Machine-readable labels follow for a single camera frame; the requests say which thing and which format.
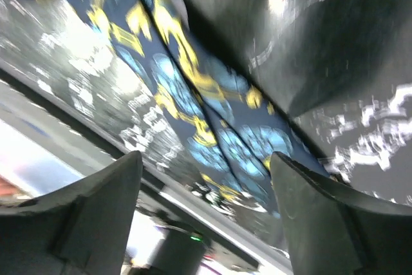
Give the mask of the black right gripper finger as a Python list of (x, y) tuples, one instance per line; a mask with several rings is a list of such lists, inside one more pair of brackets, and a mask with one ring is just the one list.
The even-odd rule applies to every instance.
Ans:
[(1, 208), (1, 274), (120, 274), (140, 190), (132, 151), (57, 191)]
[(293, 117), (411, 81), (411, 0), (186, 0), (190, 27)]
[(411, 274), (411, 208), (275, 152), (270, 162), (294, 274)]

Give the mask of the blue floral patterned tie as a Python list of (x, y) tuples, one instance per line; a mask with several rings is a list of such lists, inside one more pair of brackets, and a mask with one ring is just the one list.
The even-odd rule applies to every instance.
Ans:
[(274, 152), (326, 175), (267, 97), (197, 42), (171, 0), (67, 1), (149, 89), (211, 186), (266, 207)]

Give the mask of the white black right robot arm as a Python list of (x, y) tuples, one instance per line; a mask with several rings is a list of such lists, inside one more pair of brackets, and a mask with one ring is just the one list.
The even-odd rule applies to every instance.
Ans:
[(1, 77), (103, 150), (2, 220), (30, 261), (114, 273), (143, 213), (144, 274), (411, 273), (411, 0), (1, 0)]

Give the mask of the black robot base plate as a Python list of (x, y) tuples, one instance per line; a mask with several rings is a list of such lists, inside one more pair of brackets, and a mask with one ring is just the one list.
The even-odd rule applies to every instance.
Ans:
[[(145, 146), (119, 142), (65, 103), (35, 91), (1, 72), (1, 177), (28, 196), (50, 193)], [(162, 169), (179, 153), (170, 147), (159, 164), (144, 158), (138, 211), (152, 220), (133, 222), (128, 249), (137, 252), (139, 236), (154, 225), (182, 221), (212, 239), (211, 265), (233, 274), (291, 274), (289, 260), (230, 221), (167, 176)]]

